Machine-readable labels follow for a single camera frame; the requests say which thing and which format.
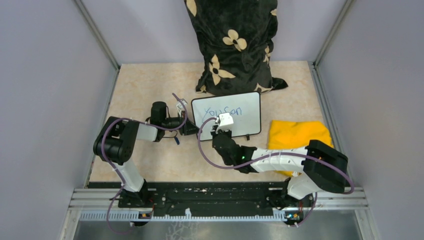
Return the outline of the white whiteboard black frame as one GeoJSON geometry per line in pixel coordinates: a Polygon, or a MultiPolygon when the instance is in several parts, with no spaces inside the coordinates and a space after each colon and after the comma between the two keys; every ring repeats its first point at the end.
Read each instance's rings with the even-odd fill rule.
{"type": "Polygon", "coordinates": [[[200,127],[207,119],[229,113],[233,118],[233,137],[257,135],[261,127],[261,95],[258,92],[196,98],[191,101],[194,123],[200,127]]]}

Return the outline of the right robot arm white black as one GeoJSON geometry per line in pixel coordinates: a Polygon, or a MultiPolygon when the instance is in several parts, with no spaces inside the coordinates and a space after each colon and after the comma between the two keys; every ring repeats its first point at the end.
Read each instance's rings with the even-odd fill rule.
{"type": "Polygon", "coordinates": [[[211,131],[212,147],[221,156],[223,169],[234,169],[243,174],[269,171],[293,172],[286,182],[281,199],[287,206],[295,206],[309,194],[325,191],[344,194],[348,158],[320,140],[292,149],[264,149],[237,144],[231,131],[211,131]]]}

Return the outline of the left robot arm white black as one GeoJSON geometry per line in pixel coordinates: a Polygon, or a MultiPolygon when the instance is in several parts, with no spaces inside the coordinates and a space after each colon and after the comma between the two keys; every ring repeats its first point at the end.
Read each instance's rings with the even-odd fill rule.
{"type": "Polygon", "coordinates": [[[122,190],[120,208],[145,207],[152,198],[147,182],[136,169],[131,157],[137,140],[160,142],[166,132],[182,136],[195,135],[199,128],[188,119],[185,100],[177,103],[178,114],[172,117],[163,101],[152,104],[150,117],[144,122],[111,116],[93,144],[93,153],[108,163],[118,174],[122,190]]]}

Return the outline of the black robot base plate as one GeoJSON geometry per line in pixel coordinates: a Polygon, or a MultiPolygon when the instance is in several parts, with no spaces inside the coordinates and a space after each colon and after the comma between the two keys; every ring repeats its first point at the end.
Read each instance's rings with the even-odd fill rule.
{"type": "Polygon", "coordinates": [[[289,196],[288,182],[149,182],[141,193],[123,190],[119,209],[143,208],[140,219],[164,217],[271,217],[274,211],[291,211],[303,217],[311,207],[311,193],[302,199],[289,196]]]}

